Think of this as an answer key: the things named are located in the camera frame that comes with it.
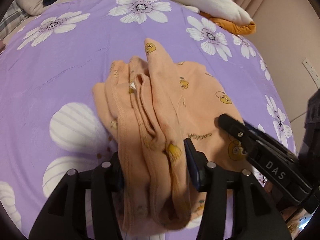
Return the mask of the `orange cartoon print garment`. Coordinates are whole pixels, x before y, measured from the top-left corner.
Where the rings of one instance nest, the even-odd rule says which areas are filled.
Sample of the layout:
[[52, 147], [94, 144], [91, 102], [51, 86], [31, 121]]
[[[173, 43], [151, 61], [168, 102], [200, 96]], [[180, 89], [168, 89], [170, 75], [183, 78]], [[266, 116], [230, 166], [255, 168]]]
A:
[[163, 46], [144, 42], [146, 59], [114, 61], [93, 87], [97, 114], [118, 144], [124, 189], [117, 207], [121, 230], [152, 236], [180, 230], [202, 216], [206, 195], [192, 185], [184, 139], [226, 170], [251, 170], [238, 140], [219, 129], [236, 106], [204, 65], [175, 63]]

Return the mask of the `purple floral bed quilt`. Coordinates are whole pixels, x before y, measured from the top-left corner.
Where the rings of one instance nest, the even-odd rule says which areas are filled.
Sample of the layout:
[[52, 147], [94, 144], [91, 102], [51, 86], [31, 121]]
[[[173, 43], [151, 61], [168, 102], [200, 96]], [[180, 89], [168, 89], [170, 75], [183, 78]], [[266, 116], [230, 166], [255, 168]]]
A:
[[1, 203], [24, 235], [68, 169], [90, 170], [117, 149], [92, 88], [115, 60], [158, 41], [174, 62], [195, 61], [241, 116], [290, 150], [289, 119], [257, 48], [168, 0], [73, 0], [20, 27], [1, 54]]

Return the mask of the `grey plaid pillow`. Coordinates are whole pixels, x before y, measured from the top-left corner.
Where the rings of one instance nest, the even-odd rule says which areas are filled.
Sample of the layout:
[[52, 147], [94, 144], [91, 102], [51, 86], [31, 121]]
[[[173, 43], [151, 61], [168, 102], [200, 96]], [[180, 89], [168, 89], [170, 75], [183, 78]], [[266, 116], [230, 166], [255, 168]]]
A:
[[14, 0], [1, 20], [0, 39], [6, 38], [29, 15]]

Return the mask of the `white wall power strip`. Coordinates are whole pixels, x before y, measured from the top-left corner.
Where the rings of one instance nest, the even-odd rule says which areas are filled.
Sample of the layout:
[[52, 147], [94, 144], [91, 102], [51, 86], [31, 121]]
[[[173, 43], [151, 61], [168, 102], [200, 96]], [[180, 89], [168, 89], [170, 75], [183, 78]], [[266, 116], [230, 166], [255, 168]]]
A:
[[317, 86], [317, 88], [320, 88], [320, 78], [319, 78], [319, 74], [316, 72], [315, 68], [313, 67], [313, 65], [311, 64], [311, 62], [305, 58], [302, 61], [303, 66], [305, 67], [305, 69], [307, 70], [307, 72], [309, 73], [309, 75], [311, 76], [313, 82], [315, 83], [315, 85]]

